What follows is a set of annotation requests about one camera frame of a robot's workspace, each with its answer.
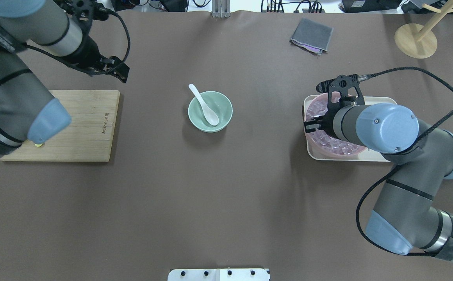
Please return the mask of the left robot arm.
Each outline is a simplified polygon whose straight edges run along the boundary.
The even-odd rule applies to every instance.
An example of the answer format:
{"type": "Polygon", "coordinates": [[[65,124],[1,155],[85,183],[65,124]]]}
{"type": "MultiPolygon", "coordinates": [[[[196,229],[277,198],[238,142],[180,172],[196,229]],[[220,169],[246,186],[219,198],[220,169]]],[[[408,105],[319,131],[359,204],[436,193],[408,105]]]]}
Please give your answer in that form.
{"type": "Polygon", "coordinates": [[[96,0],[0,0],[0,158],[26,140],[45,143],[71,123],[61,102],[19,58],[35,50],[89,76],[112,75],[122,82],[123,59],[100,54],[89,36],[93,21],[122,17],[96,0]]]}

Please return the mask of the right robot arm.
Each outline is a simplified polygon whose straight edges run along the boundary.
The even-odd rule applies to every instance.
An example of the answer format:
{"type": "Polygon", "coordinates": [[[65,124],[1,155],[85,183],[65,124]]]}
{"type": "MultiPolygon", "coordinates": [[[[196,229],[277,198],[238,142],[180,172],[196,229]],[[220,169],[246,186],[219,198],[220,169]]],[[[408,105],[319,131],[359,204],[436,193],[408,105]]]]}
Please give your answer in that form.
{"type": "Polygon", "coordinates": [[[453,133],[391,103],[328,110],[304,128],[365,146],[394,164],[364,194],[382,184],[366,228],[357,223],[369,243],[391,254],[453,262],[453,213],[433,207],[442,182],[453,179],[453,133]]]}

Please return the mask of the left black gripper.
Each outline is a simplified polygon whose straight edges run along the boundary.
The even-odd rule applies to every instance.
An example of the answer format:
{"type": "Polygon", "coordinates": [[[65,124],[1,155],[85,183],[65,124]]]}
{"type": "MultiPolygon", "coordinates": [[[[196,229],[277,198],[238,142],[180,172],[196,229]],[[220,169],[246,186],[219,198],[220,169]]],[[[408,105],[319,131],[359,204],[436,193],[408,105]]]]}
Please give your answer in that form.
{"type": "Polygon", "coordinates": [[[82,40],[78,49],[65,56],[66,65],[88,75],[111,75],[127,83],[130,68],[118,57],[103,57],[91,37],[82,40]]]}

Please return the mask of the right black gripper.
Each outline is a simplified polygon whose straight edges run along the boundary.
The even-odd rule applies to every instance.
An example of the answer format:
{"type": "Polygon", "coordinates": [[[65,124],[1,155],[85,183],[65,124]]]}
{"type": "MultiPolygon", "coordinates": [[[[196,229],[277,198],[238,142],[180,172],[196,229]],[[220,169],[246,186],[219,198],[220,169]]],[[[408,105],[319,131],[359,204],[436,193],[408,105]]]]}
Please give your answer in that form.
{"type": "Polygon", "coordinates": [[[334,116],[334,113],[327,111],[325,114],[319,116],[319,119],[304,121],[305,133],[313,133],[316,130],[323,130],[330,137],[336,138],[337,136],[333,128],[334,116]]]}

